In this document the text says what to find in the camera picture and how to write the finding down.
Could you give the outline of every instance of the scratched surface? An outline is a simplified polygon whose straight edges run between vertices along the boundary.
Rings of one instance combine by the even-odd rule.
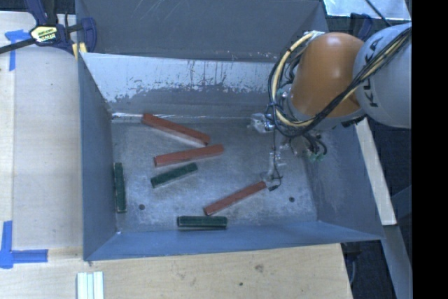
[[[198,171],[194,174],[152,188],[152,176],[176,167],[156,169],[153,156],[192,146],[139,123],[123,119],[114,123],[114,161],[123,163],[127,193],[127,213],[116,215],[121,231],[175,230],[177,216],[203,215],[203,207],[259,182],[262,172],[269,169],[272,134],[248,130],[248,119],[174,120],[209,134],[212,144],[224,146],[224,154],[197,160]],[[281,161],[285,165],[280,167],[283,180],[278,189],[263,190],[219,212],[219,215],[227,216],[229,225],[316,220],[316,207],[303,159],[285,148],[281,152]]]
[[[328,30],[306,0],[76,0],[76,14],[95,19],[96,53],[153,57],[272,62],[303,32]]]

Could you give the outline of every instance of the bin floor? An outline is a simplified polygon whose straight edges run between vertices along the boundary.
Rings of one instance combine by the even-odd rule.
[[[135,120],[112,122],[113,156],[124,167],[127,212],[117,214],[122,232],[175,230],[177,216],[203,215],[203,207],[261,180],[270,163],[272,134],[247,128],[249,119],[190,118],[177,120],[222,144],[224,154],[197,160],[198,171],[152,188],[151,177],[180,165],[155,168],[153,157],[194,148],[185,141]],[[316,221],[316,207],[302,158],[282,150],[282,184],[262,190],[220,212],[228,225],[265,225],[282,220]]]

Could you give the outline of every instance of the wooden table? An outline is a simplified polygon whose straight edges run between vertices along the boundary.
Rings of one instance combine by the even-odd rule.
[[[34,19],[28,13],[0,12],[0,46],[9,43],[5,32],[27,31],[33,26]],[[10,55],[0,55],[0,225],[2,221],[13,220],[14,249],[47,248],[49,252],[47,263],[19,264],[11,270],[0,270],[0,298],[75,298],[77,273],[96,271],[104,273],[107,299],[352,298],[339,244],[84,262],[80,229],[81,176],[78,172],[72,173],[70,166],[61,167],[61,161],[67,158],[79,161],[79,136],[73,137],[79,129],[77,84],[65,81],[58,73],[65,72],[64,67],[57,70],[63,64],[70,73],[76,68],[75,60],[62,50],[36,46],[17,51],[16,55],[15,71],[8,70]],[[23,85],[20,78],[23,73],[19,71],[30,66],[36,67],[35,76]],[[45,66],[51,66],[51,71],[42,75],[39,69]],[[15,89],[16,81],[20,83],[18,89]],[[61,90],[50,92],[49,86],[60,86]],[[15,98],[21,92],[21,106],[23,92],[29,93],[31,99],[36,96],[42,99],[41,106],[49,106],[41,110],[24,106],[24,111],[29,111],[28,117],[24,117],[15,108],[19,106]],[[52,108],[61,98],[68,102],[64,100],[60,105],[65,110],[58,119]],[[62,122],[66,128],[59,129],[60,136],[53,140],[52,136],[48,137],[41,146],[36,142],[34,152],[20,152],[21,158],[14,158],[18,153],[14,147],[17,141],[45,138],[49,136],[45,134],[49,128],[45,127]],[[26,127],[25,134],[15,124]],[[394,224],[389,193],[367,123],[359,126],[358,133],[363,154],[368,158],[367,170],[376,181],[373,188],[382,223]],[[67,156],[65,151],[72,151],[71,155]],[[29,180],[24,171],[34,179]]]

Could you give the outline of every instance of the wooden board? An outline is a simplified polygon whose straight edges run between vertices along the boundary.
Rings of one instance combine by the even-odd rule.
[[[104,273],[105,298],[353,298],[338,244],[86,263],[81,249],[0,271],[2,298],[75,298],[78,272]]]

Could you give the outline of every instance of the blue clamp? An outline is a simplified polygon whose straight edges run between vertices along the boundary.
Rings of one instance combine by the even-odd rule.
[[[83,30],[83,40],[87,51],[92,52],[97,44],[97,30],[93,18],[83,18],[79,25],[69,27],[67,24],[58,24],[58,19],[55,10],[56,0],[24,0],[28,13],[33,15],[36,20],[36,27],[30,31],[33,36],[33,31],[39,27],[56,28],[53,32],[54,36],[51,39],[37,39],[34,43],[38,46],[52,46],[67,51],[73,55],[74,42],[70,39],[70,32]]]
[[[14,264],[20,263],[46,263],[48,262],[48,249],[31,251],[13,251],[13,222],[3,223],[0,248],[0,268],[11,269]]]

